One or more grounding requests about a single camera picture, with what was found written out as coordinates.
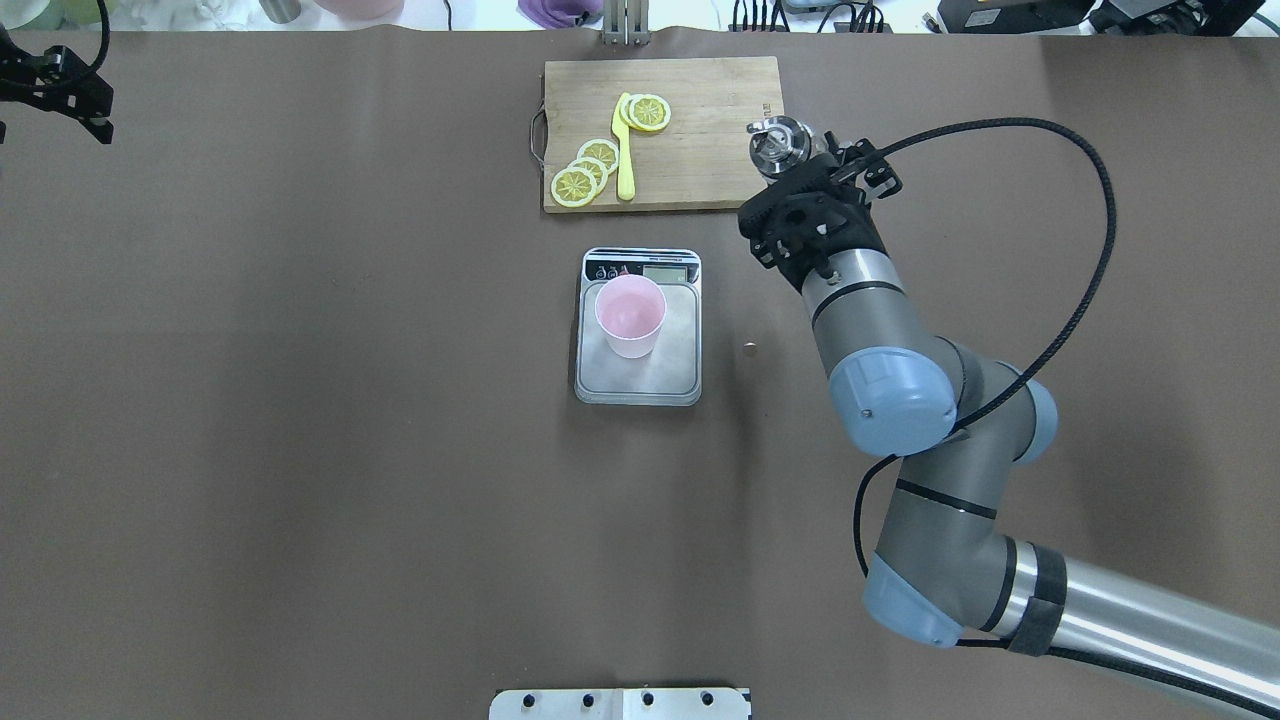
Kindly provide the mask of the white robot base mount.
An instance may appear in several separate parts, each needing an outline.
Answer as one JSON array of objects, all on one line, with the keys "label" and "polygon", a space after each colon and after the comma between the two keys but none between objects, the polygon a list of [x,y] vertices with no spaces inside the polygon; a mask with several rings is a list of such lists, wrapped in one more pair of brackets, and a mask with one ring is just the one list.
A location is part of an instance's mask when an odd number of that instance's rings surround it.
[{"label": "white robot base mount", "polygon": [[489,719],[753,719],[751,694],[732,687],[508,689]]}]

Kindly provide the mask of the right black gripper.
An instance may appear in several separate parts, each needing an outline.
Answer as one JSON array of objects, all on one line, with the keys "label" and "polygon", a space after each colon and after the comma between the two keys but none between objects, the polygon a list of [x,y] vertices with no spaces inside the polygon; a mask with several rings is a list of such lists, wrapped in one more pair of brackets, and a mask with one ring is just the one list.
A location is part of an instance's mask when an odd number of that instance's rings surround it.
[{"label": "right black gripper", "polygon": [[831,278],[840,252],[887,254],[867,191],[832,181],[833,172],[829,165],[801,165],[739,209],[739,232],[750,254],[799,293],[813,272]]}]

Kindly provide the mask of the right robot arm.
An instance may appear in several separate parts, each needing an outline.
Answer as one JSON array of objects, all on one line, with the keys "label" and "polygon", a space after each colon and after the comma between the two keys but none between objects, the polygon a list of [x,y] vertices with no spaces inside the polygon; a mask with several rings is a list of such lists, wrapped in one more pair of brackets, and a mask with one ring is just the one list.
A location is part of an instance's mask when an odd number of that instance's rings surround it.
[{"label": "right robot arm", "polygon": [[803,296],[851,442],[901,459],[867,564],[883,626],[940,648],[1061,659],[1277,716],[1277,630],[1014,539],[995,521],[1010,473],[1050,446],[1059,415],[1037,382],[965,429],[960,415],[1015,377],[931,333],[870,219],[826,154],[783,169],[739,210],[751,255]]}]

